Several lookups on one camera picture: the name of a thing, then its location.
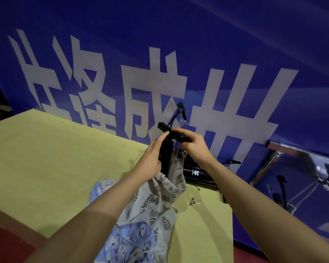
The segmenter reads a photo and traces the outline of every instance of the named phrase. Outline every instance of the red floor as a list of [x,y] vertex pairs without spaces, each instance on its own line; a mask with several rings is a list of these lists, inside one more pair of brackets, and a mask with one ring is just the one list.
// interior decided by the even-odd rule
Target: red floor
[[[9,231],[0,228],[0,263],[23,263],[35,248]],[[234,263],[267,263],[268,261],[234,247]]]

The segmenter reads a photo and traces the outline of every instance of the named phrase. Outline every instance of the blue wall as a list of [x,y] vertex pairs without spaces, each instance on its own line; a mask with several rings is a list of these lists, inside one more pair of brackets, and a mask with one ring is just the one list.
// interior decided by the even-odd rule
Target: blue wall
[[[250,181],[268,139],[329,155],[329,0],[0,0],[0,87],[16,113],[145,144],[183,101],[186,128],[219,159],[242,160],[234,171]],[[303,189],[311,180],[294,161],[258,189],[269,195],[276,174],[289,196]],[[295,216],[329,238],[317,229],[329,192],[317,188]]]

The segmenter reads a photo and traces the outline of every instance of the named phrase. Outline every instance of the forearm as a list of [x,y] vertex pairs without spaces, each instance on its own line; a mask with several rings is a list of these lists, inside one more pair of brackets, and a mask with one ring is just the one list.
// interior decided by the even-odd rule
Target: forearm
[[202,167],[271,262],[329,262],[329,245],[303,222],[218,161],[203,163]]
[[145,181],[129,173],[59,229],[28,262],[93,262],[123,209]]

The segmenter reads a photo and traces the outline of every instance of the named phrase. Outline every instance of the table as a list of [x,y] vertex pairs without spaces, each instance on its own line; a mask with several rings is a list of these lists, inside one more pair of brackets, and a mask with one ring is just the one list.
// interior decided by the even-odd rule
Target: table
[[[48,238],[87,205],[96,181],[119,179],[146,147],[34,109],[0,121],[0,211]],[[189,206],[192,197],[202,204]],[[173,206],[169,262],[233,263],[232,210],[218,192],[188,185]]]

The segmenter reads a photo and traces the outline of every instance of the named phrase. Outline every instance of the person's right hand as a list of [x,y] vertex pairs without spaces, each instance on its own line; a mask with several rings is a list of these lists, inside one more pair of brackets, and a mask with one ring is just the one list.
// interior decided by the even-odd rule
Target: person's right hand
[[204,164],[215,160],[202,135],[182,128],[173,128],[173,131],[183,133],[192,140],[192,142],[183,142],[181,148],[185,149],[201,168]]

